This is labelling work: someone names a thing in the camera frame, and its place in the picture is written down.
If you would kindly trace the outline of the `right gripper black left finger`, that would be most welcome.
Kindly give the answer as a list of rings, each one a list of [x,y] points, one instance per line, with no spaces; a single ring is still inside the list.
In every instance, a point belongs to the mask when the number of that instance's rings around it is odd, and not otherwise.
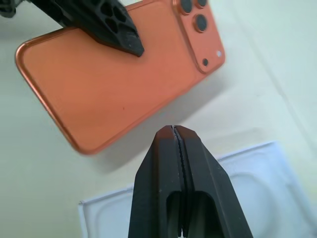
[[[128,238],[177,238],[182,190],[173,127],[154,136],[136,175]]]

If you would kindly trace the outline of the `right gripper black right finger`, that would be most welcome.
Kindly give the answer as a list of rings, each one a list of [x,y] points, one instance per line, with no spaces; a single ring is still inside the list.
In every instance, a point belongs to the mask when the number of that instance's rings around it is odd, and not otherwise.
[[[225,169],[191,129],[175,126],[183,170],[184,238],[253,238]]]

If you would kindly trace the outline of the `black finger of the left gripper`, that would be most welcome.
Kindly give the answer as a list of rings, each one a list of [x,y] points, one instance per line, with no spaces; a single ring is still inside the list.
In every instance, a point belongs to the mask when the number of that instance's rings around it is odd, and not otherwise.
[[[100,44],[140,57],[137,28],[119,0],[30,0],[62,27],[77,27]]]

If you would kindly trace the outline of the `orange smartphone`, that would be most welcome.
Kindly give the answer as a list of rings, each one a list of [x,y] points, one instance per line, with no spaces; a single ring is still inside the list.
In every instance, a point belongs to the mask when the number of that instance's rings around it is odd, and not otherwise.
[[[124,7],[144,47],[140,57],[77,27],[16,51],[21,75],[82,154],[114,143],[225,61],[209,0],[140,0]]]

